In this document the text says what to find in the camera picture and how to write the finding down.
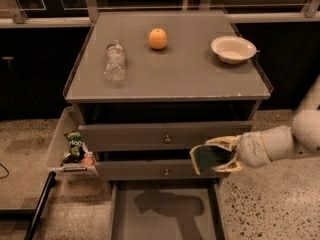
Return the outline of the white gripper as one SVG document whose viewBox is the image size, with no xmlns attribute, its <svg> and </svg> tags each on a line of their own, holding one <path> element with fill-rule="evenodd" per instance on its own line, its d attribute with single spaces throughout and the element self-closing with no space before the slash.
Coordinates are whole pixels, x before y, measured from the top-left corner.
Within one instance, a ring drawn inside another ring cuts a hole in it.
<svg viewBox="0 0 320 240">
<path fill-rule="evenodd" d="M 205 142 L 207 146 L 216 146 L 227 151 L 233 151 L 236 146 L 236 152 L 239 160 L 230 161 L 226 164 L 213 167 L 213 170 L 219 173 L 233 173 L 240 171 L 246 166 L 260 168 L 271 163 L 266 152 L 262 135 L 260 132 L 249 132 L 239 136 L 222 136 L 209 139 Z"/>
</svg>

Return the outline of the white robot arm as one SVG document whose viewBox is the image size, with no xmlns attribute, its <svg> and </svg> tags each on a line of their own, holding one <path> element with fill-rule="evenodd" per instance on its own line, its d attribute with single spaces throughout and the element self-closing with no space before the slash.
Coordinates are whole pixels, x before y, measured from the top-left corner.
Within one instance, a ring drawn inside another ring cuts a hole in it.
<svg viewBox="0 0 320 240">
<path fill-rule="evenodd" d="M 320 76 L 309 89 L 290 127 L 248 132 L 238 136 L 218 137 L 206 142 L 208 146 L 218 146 L 235 155 L 226 165 L 216 167 L 217 171 L 231 172 L 245 166 L 260 168 L 277 160 L 302 159 L 320 155 Z"/>
</svg>

